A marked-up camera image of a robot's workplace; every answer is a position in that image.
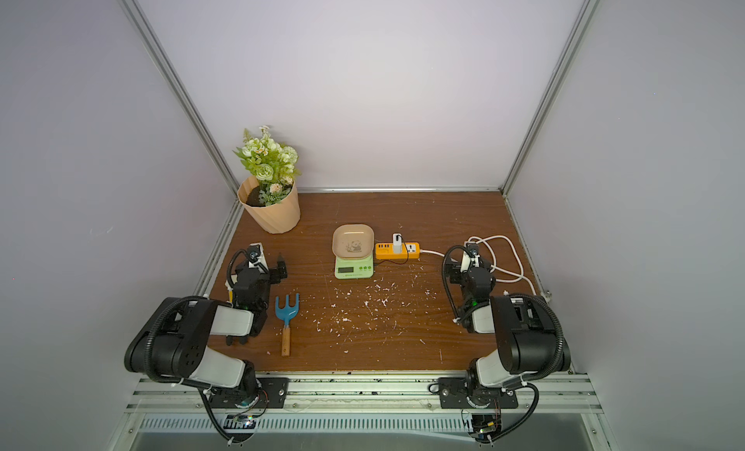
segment metal mounting plate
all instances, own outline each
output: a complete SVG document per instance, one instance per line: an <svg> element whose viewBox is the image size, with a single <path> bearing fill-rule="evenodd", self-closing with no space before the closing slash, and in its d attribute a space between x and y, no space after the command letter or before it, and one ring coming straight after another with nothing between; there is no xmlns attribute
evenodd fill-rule
<svg viewBox="0 0 745 451"><path fill-rule="evenodd" d="M517 409L517 395L509 395L497 389L477 389L474 397L480 404L474 403L466 394L466 379L441 377L437 379L440 385L440 407L443 409Z"/></svg>
<svg viewBox="0 0 745 451"><path fill-rule="evenodd" d="M267 409L282 409L284 407L284 399L287 397L287 385L290 379L277 376L264 376L260 377L258 381L261 382L262 389L267 392L267 397L269 398ZM264 405L264 395L259 394L258 403L254 408L264 409ZM210 406L213 409L233 409L236 407L235 404L231 404L229 399L221 394L216 394L210 398Z"/></svg>

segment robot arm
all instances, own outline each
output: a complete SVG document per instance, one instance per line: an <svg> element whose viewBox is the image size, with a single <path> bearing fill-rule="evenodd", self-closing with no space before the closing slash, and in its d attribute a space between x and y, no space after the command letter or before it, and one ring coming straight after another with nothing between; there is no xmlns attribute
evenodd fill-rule
<svg viewBox="0 0 745 451"><path fill-rule="evenodd" d="M463 251L460 262L449 259L450 253L456 249ZM465 247L455 245L445 253L442 261L442 284L453 309L453 321L461 324L469 333L485 333L475 322L476 314L483 314L484 310L488 309L489 295L496 284L495 278L489 272L491 266L488 260L479 255L477 244L466 244ZM463 304L460 307L456 307L453 302L448 279L451 283L461 286Z"/></svg>
<svg viewBox="0 0 745 451"><path fill-rule="evenodd" d="M572 361L558 318L542 297L523 294L490 298L497 349L475 361L474 377L485 387L511 389ZM513 375L520 377L510 379Z"/></svg>
<svg viewBox="0 0 745 451"><path fill-rule="evenodd" d="M246 260L233 266L241 254ZM282 407L284 397L267 394L267 386L286 379L266 380L262 386L256 380L253 364L233 359L207 346L210 335L233 337L244 344L248 336L256 336L267 319L270 285L287 277L284 260L278 259L275 269L268 269L260 243L241 249L227 267L227 284L231 289L229 303L205 297L166 297L135 339L126 349L125 367L130 372L146 374L154 382L180 383L199 390L204 408L218 433L231 442L242 442L253 434L240 437L225 432L212 413L216 407L249 409L264 393L265 407Z"/></svg>

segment yellow power strip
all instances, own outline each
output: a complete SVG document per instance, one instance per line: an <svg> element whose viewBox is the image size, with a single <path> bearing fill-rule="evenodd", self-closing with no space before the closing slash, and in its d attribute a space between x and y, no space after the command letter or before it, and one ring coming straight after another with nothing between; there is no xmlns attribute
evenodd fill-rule
<svg viewBox="0 0 745 451"><path fill-rule="evenodd" d="M412 260L419 258L419 242L407 242L406 249L394 253L393 242L378 242L375 245L375 258L378 260Z"/></svg>

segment white cable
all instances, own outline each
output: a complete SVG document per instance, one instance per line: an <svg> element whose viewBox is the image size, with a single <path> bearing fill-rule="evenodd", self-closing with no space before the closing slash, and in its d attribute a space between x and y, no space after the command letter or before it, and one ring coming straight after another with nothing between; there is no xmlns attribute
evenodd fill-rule
<svg viewBox="0 0 745 451"><path fill-rule="evenodd" d="M445 254L436 252L436 251L425 251L424 249L419 250L420 253L433 253L434 255L439 255L440 257L445 257Z"/></svg>
<svg viewBox="0 0 745 451"><path fill-rule="evenodd" d="M515 256L515 260L517 260L517 264L520 267L520 274L517 274L517 273L513 273L512 271L502 269L502 268L498 267L497 265L492 264L492 268L491 268L490 272L493 272L494 270L499 270L502 273L510 274L510 275L516 277L515 279L497 279L497 281L499 283L516 283L517 281L520 281L521 279L524 279L525 281L527 281L527 284L530 285L530 290L533 292L533 295L536 295L535 294L535 287L533 286L533 282L530 281L529 279L527 279L525 277L525 269L522 266L522 261L520 260L520 257L517 255L517 250L515 249L515 244L513 244L512 241L507 236L502 236L501 234L495 235L495 236L489 236L488 238L480 238L478 236L471 236L468 239L468 241L464 242L463 244L468 244L468 243L471 243L471 244L481 244L483 242L483 244L486 245L487 248L489 249L489 253L492 255L492 261L493 262L496 262L497 261L497 257L494 254L494 249L492 249L492 246L490 246L489 245L489 242L487 242L487 241L489 241L491 239L504 239L505 241L507 241L508 244L509 244L509 246L512 248L513 255Z"/></svg>

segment beige flower pot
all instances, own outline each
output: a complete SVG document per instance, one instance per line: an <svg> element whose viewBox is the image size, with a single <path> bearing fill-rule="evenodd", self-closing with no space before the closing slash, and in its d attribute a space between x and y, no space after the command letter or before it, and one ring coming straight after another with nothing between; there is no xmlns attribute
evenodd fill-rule
<svg viewBox="0 0 745 451"><path fill-rule="evenodd" d="M250 206L246 204L251 190L258 187L258 179L248 176L237 190L237 199L248 211L259 226L266 232L280 234L288 232L300 221L300 204L297 203L297 182L287 197L278 204L269 206Z"/></svg>

